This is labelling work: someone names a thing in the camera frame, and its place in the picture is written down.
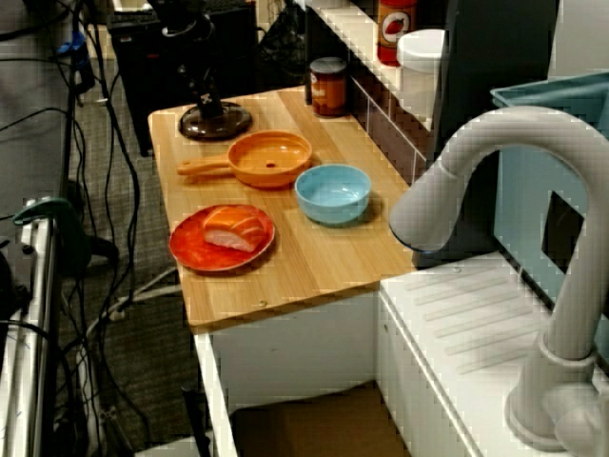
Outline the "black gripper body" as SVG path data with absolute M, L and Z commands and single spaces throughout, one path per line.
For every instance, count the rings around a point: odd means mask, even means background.
M 188 92 L 193 96 L 217 92 L 211 68 L 180 64 L 178 74 L 186 84 Z

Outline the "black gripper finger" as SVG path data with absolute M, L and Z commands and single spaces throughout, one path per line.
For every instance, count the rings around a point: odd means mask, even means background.
M 216 88 L 197 89 L 195 100 L 199 114 L 204 119 L 217 118 L 225 113 L 220 92 Z

